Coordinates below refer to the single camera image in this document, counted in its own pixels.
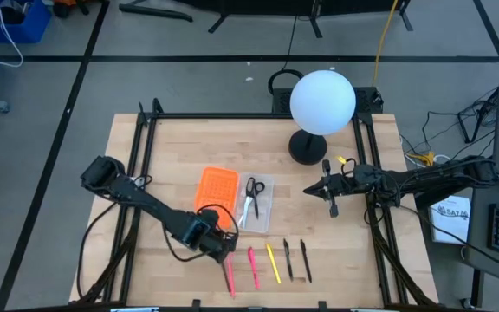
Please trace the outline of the black floor bar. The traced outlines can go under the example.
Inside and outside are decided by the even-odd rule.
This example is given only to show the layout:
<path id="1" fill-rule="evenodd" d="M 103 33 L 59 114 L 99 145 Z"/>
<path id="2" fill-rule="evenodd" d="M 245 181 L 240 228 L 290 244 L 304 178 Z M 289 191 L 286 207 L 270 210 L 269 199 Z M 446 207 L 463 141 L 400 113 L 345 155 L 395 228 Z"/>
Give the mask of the black floor bar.
<path id="1" fill-rule="evenodd" d="M 193 18 L 191 16 L 189 16 L 185 13 L 179 12 L 179 11 L 141 7 L 141 6 L 138 6 L 136 4 L 131 4 L 131 3 L 121 3 L 119 5 L 119 10 L 121 12 L 125 12 L 125 13 L 184 20 L 184 21 L 187 21 L 189 23 L 193 22 Z"/>

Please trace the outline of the clear plastic supply box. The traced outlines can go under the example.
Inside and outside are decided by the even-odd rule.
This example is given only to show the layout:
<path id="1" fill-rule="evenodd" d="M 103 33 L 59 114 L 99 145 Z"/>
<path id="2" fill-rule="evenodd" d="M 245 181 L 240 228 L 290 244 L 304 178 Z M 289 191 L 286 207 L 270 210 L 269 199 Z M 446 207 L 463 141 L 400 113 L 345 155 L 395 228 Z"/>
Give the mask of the clear plastic supply box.
<path id="1" fill-rule="evenodd" d="M 251 205 L 249 207 L 249 219 L 247 221 L 246 227 L 243 229 L 238 221 L 243 214 L 243 204 L 245 200 L 245 187 L 249 177 L 254 177 L 257 182 L 263 182 L 265 184 L 265 189 L 258 194 L 257 203 L 259 207 L 259 218 L 256 218 L 254 213 L 254 207 Z M 266 233 L 269 230 L 269 221 L 271 217 L 271 210 L 273 204 L 273 194 L 275 181 L 271 175 L 258 174 L 252 172 L 242 172 L 239 176 L 239 186 L 237 192 L 237 208 L 235 220 L 237 221 L 237 226 L 240 231 L 250 231 L 255 233 Z"/>

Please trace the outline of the black-handled scissors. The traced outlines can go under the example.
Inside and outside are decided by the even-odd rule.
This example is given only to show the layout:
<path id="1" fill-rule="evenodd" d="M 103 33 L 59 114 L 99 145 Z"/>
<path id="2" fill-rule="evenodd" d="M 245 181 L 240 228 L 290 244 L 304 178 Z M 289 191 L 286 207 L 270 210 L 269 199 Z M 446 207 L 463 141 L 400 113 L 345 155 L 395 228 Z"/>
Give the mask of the black-handled scissors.
<path id="1" fill-rule="evenodd" d="M 245 187 L 245 200 L 243 204 L 243 214 L 240 217 L 238 224 L 244 229 L 249 219 L 250 206 L 253 205 L 256 218 L 259 218 L 259 207 L 257 196 L 265 189 L 263 182 L 257 182 L 254 177 L 249 177 Z"/>

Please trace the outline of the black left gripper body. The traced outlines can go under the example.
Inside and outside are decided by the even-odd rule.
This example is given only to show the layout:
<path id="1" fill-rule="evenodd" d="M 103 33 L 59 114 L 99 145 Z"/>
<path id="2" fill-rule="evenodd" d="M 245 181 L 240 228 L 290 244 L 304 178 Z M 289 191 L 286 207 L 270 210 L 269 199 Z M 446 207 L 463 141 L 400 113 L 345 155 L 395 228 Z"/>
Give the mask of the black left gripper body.
<path id="1" fill-rule="evenodd" d="M 229 255 L 231 246 L 237 246 L 237 224 L 234 232 L 221 230 L 218 227 L 218 213 L 212 209 L 202 209 L 200 217 L 210 226 L 208 233 L 201 240 L 200 250 L 217 262 L 220 255 Z"/>

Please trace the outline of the black table frame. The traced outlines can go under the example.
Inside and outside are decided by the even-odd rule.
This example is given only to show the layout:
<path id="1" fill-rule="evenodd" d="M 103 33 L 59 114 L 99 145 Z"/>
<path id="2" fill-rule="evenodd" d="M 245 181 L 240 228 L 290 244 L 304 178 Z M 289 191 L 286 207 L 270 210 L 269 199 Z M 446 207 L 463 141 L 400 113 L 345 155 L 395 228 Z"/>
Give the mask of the black table frame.
<path id="1" fill-rule="evenodd" d="M 292 160 L 288 140 L 297 126 L 290 119 L 159 118 L 148 142 L 145 127 L 132 114 L 118 114 L 107 155 L 136 159 L 135 173 L 152 177 L 147 190 L 176 209 L 194 210 L 198 182 L 205 167 L 271 175 L 275 181 L 269 230 L 242 231 L 232 258 L 236 298 L 227 292 L 221 267 L 212 259 L 193 259 L 181 244 L 165 241 L 159 221 L 138 217 L 139 232 L 129 290 L 132 306 L 377 308 L 383 303 L 361 196 L 340 198 L 340 213 L 331 218 L 322 200 L 303 190 L 321 176 L 319 166 Z M 290 282 L 282 240 L 286 238 L 294 281 Z M 300 239 L 307 247 L 313 282 L 307 278 Z M 272 246 L 282 284 L 275 280 L 265 244 Z M 254 249 L 261 288 L 256 289 L 248 258 Z"/>

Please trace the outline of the yellow plug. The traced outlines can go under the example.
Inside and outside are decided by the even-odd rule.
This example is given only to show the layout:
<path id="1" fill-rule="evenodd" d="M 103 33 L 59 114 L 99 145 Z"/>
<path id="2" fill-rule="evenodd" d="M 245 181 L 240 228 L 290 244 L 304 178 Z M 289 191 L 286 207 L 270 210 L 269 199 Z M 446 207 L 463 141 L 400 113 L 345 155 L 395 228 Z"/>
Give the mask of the yellow plug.
<path id="1" fill-rule="evenodd" d="M 414 165 L 420 167 L 433 166 L 435 164 L 434 152 L 428 152 L 425 154 L 408 153 L 405 157 Z"/>

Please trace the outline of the white printed paper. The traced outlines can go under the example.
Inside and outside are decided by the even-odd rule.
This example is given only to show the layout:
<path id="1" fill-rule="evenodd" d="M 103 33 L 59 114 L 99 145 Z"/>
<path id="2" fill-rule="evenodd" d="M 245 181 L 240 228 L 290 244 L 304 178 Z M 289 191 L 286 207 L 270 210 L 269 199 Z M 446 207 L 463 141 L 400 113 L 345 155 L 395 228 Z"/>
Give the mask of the white printed paper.
<path id="1" fill-rule="evenodd" d="M 467 240 L 469 230 L 471 205 L 470 200 L 464 197 L 449 196 L 430 207 L 431 236 L 434 243 L 463 244 L 454 237 L 442 232 L 457 236 L 463 241 Z"/>

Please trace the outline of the orange perforated plastic lid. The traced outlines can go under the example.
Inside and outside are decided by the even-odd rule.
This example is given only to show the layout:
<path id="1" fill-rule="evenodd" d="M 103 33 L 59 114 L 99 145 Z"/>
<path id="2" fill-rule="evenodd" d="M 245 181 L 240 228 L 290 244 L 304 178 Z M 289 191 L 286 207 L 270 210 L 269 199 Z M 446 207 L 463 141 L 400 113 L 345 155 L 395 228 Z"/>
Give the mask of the orange perforated plastic lid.
<path id="1" fill-rule="evenodd" d="M 194 210 L 209 205 L 219 216 L 218 226 L 223 230 L 229 229 L 233 222 L 227 211 L 232 216 L 236 214 L 238 186 L 238 172 L 205 167 L 196 192 Z"/>

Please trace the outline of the pink pencil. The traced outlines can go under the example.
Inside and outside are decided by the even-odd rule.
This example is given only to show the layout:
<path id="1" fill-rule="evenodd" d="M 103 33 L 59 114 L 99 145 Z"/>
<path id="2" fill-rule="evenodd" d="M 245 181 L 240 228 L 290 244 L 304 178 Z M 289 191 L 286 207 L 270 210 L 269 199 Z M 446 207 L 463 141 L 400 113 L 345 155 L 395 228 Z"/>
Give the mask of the pink pencil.
<path id="1" fill-rule="evenodd" d="M 229 279 L 229 286 L 230 286 L 230 296 L 231 298 L 234 299 L 236 298 L 236 285 L 235 285 L 235 278 L 232 267 L 232 258 L 233 255 L 229 254 L 227 256 L 226 262 L 227 262 L 227 277 Z"/>

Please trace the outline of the grey desk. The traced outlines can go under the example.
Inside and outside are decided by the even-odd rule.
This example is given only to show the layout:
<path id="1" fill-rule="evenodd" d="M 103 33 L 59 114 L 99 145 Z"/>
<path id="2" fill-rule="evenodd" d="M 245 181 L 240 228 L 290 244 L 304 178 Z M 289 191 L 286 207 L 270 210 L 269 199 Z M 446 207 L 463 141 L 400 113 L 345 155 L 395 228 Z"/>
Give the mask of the grey desk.
<path id="1" fill-rule="evenodd" d="M 499 204 L 499 182 L 473 191 L 468 231 L 470 247 L 465 252 L 465 260 L 473 268 L 499 278 L 499 252 L 488 246 L 490 204 Z"/>

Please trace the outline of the white globe lamp black base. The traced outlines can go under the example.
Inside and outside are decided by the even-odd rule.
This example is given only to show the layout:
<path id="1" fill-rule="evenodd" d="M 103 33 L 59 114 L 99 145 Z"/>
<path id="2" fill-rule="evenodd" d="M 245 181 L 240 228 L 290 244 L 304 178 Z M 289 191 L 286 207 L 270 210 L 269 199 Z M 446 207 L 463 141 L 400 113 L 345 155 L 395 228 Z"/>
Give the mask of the white globe lamp black base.
<path id="1" fill-rule="evenodd" d="M 327 153 L 326 137 L 343 129 L 356 107 L 353 85 L 344 75 L 333 70 L 304 75 L 289 100 L 292 119 L 300 128 L 290 137 L 290 156 L 306 166 L 321 162 Z"/>

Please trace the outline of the black perforated box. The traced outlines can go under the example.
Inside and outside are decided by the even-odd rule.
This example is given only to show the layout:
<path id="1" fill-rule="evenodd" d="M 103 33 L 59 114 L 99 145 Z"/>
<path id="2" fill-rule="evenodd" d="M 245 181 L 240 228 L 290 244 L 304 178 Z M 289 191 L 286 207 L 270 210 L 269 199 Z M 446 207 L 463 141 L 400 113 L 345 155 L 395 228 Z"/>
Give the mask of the black perforated box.
<path id="1" fill-rule="evenodd" d="M 358 113 L 382 114 L 384 101 L 380 92 L 375 87 L 363 87 L 354 89 L 356 96 L 356 111 Z M 273 89 L 273 114 L 290 113 L 290 96 L 292 88 Z"/>

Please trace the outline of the pink highlighter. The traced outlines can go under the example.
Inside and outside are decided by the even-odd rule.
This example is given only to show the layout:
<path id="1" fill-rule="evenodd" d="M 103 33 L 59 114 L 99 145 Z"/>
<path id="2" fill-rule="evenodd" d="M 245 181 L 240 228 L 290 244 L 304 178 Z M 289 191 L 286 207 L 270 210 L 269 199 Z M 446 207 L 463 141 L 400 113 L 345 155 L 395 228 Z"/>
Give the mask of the pink highlighter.
<path id="1" fill-rule="evenodd" d="M 257 269 L 257 261 L 256 261 L 256 255 L 254 252 L 254 249 L 252 247 L 248 248 L 248 258 L 249 258 L 249 263 L 251 267 L 251 271 L 253 274 L 253 279 L 254 279 L 254 284 L 257 290 L 261 288 L 260 282 L 259 282 L 259 274 L 258 274 L 258 269 Z"/>

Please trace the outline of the black pen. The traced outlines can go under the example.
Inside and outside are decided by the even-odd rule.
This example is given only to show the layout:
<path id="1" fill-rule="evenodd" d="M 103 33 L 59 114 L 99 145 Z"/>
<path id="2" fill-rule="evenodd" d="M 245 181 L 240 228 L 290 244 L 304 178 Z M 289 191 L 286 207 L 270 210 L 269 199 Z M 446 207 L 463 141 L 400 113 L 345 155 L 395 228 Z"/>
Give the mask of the black pen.
<path id="1" fill-rule="evenodd" d="M 285 258 L 286 258 L 286 262 L 287 262 L 288 276 L 289 276 L 290 282 L 293 282 L 294 281 L 294 273 L 293 273 L 293 268 L 292 268 L 291 259 L 290 259 L 289 244 L 288 244 L 288 241 L 286 240 L 286 238 L 284 238 L 282 240 L 282 242 L 283 242 L 283 249 L 284 249 Z"/>
<path id="2" fill-rule="evenodd" d="M 308 278 L 308 281 L 310 283 L 312 283 L 313 282 L 313 278 L 312 278 L 312 273 L 311 273 L 311 269 L 310 269 L 309 261 L 308 261 L 307 247 L 306 247 L 305 242 L 303 241 L 303 239 L 300 239 L 300 246 L 301 246 L 301 253 L 302 253 L 303 262 L 304 262 L 304 265 L 305 265 L 305 270 L 306 270 L 307 278 Z"/>

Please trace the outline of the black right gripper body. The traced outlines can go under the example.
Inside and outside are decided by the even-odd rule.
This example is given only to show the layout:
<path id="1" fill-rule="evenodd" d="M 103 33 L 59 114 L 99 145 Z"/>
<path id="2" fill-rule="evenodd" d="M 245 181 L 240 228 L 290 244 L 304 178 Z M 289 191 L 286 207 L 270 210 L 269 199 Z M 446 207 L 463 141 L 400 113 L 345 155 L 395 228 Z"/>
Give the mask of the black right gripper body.
<path id="1" fill-rule="evenodd" d="M 330 204 L 331 218 L 339 215 L 335 197 L 367 193 L 377 187 L 382 178 L 380 169 L 369 165 L 357 165 L 352 172 L 331 173 L 330 162 L 324 159 L 321 163 L 321 178 L 324 199 Z"/>

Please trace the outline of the yellow highlighter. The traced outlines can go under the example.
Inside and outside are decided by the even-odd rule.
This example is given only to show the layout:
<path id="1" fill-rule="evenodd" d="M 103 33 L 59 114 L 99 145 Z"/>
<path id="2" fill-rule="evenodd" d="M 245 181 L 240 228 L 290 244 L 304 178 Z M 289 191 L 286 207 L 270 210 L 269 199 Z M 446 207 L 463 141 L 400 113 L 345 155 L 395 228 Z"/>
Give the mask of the yellow highlighter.
<path id="1" fill-rule="evenodd" d="M 270 263 L 271 263 L 271 266 L 272 266 L 272 270 L 275 274 L 275 280 L 278 284 L 282 284 L 282 279 L 280 277 L 280 274 L 279 274 L 279 270 L 277 268 L 277 264 L 276 264 L 276 260 L 275 260 L 275 254 L 274 254 L 274 250 L 272 248 L 272 246 L 268 243 L 265 244 L 266 246 L 266 250 L 267 250 L 267 253 L 268 253 L 268 256 L 269 256 L 269 260 L 270 260 Z"/>

